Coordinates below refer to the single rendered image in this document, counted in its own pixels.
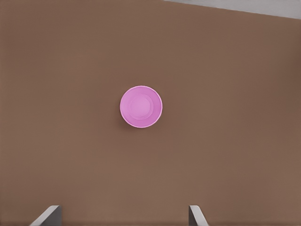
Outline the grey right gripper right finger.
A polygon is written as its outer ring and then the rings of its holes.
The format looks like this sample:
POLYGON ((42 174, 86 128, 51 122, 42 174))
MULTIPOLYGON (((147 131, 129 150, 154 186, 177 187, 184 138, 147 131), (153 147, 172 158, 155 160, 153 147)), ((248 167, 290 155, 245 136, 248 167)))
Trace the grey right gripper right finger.
POLYGON ((189 226, 209 226, 198 205, 189 206, 189 226))

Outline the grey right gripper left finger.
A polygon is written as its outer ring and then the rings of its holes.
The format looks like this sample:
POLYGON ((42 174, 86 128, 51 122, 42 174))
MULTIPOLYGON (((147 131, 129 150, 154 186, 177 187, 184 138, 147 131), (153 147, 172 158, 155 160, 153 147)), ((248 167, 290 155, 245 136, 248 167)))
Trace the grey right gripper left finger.
POLYGON ((29 226, 62 226, 62 208, 51 205, 29 226))

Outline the pink round bowl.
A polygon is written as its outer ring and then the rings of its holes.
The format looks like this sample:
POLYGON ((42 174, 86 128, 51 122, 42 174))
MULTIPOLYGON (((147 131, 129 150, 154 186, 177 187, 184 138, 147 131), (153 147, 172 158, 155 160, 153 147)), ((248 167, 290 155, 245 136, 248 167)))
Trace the pink round bowl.
POLYGON ((135 128, 154 125, 163 112, 163 102, 159 93, 148 86, 135 86, 122 96, 119 110, 124 121, 135 128))

